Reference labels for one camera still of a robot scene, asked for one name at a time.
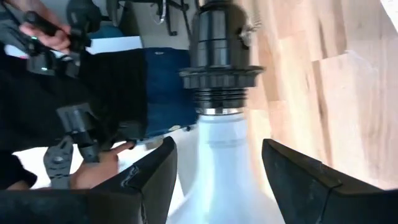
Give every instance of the wall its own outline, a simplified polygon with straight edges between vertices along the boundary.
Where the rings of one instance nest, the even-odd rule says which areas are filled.
[[[190,5],[188,17],[192,18],[195,13],[194,1],[185,1]],[[68,0],[42,0],[42,2],[59,15],[62,21],[66,21],[65,8]],[[101,9],[103,15],[108,15],[106,12],[105,0],[93,0],[93,2]],[[133,6],[139,26],[140,36],[145,47],[173,47],[176,49],[188,49],[188,35],[183,22],[183,16],[180,11],[171,8],[172,24],[176,28],[178,36],[170,37],[167,33],[165,23],[157,25],[154,22],[154,16],[151,16],[155,14],[156,7],[150,7],[150,4],[148,3],[133,3]]]

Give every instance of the denim fabric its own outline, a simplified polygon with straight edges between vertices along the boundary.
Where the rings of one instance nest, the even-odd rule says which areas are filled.
[[[145,49],[147,68],[148,127],[152,138],[169,133],[173,126],[193,125],[197,113],[193,93],[183,88],[179,70],[190,66],[187,50]]]

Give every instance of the wooden surface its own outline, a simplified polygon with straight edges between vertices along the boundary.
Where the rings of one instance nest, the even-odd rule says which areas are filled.
[[[378,0],[236,0],[263,23],[249,91],[254,166],[275,139],[383,189],[398,187],[398,34]]]

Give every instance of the person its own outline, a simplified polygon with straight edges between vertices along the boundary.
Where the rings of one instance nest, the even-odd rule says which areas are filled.
[[[4,1],[24,12],[35,11],[60,28],[50,37],[31,24],[23,23],[21,32],[36,37],[47,47],[70,53],[68,34],[71,27],[62,24],[40,0]],[[56,109],[65,103],[87,99],[88,92],[95,93],[117,111],[120,120],[135,119],[143,124],[146,138],[162,134],[176,124],[194,124],[197,115],[192,93],[183,89],[178,76],[178,69],[189,66],[189,55],[186,50],[178,50],[180,59],[176,61],[180,64],[169,69],[168,66],[175,64],[175,58],[170,57],[174,52],[174,49],[138,49],[87,54],[81,63],[78,81],[29,73],[23,59],[1,53],[0,189],[27,190],[34,185],[36,176],[25,170],[12,153],[56,144],[64,134]],[[67,96],[60,92],[60,85],[68,90]],[[116,175],[117,154],[132,147],[134,143],[127,142],[102,152],[97,166],[82,164],[71,176],[71,188],[90,189]]]

